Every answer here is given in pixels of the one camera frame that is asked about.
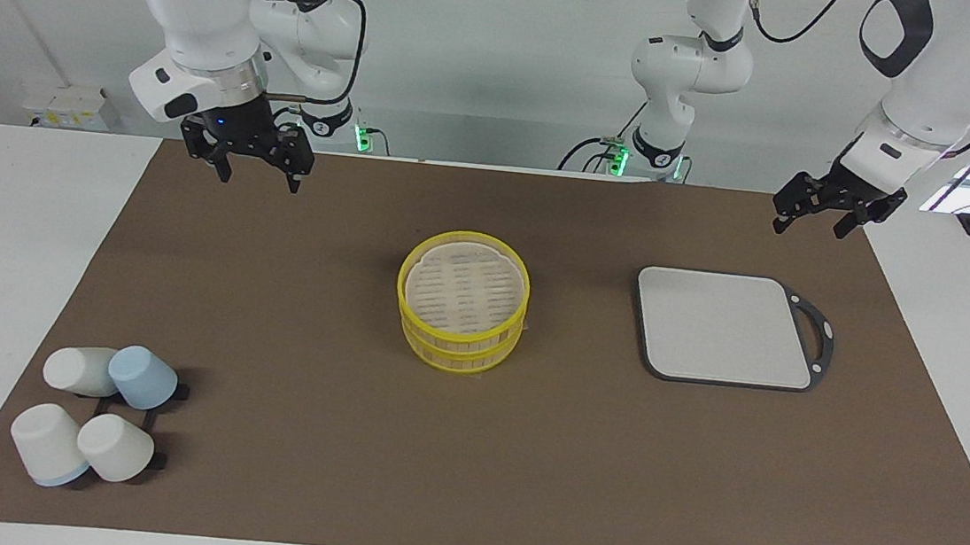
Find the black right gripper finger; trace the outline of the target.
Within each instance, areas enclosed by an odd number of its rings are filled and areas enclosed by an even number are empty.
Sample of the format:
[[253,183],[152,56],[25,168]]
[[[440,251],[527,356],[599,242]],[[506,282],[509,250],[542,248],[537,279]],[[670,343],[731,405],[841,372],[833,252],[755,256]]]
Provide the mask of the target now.
[[206,133],[206,125],[197,118],[183,118],[181,133],[190,157],[206,162],[214,169],[214,173],[222,183],[228,183],[233,176],[228,146],[221,145],[209,136]]
[[290,193],[298,193],[304,177],[311,174],[314,151],[304,128],[278,127],[273,166],[283,172]]

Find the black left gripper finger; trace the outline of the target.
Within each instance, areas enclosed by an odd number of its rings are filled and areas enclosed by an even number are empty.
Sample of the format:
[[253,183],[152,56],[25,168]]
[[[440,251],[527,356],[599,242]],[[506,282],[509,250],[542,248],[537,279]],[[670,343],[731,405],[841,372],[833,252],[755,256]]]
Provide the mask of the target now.
[[775,219],[773,231],[781,235],[796,219],[807,215],[819,214],[830,209],[837,196],[835,184],[827,179],[816,179],[811,174],[799,172],[791,177],[779,191],[772,196]]
[[907,191],[898,190],[884,198],[870,201],[870,203],[857,202],[840,221],[835,223],[834,236],[843,239],[865,224],[885,222],[905,203],[907,197]]

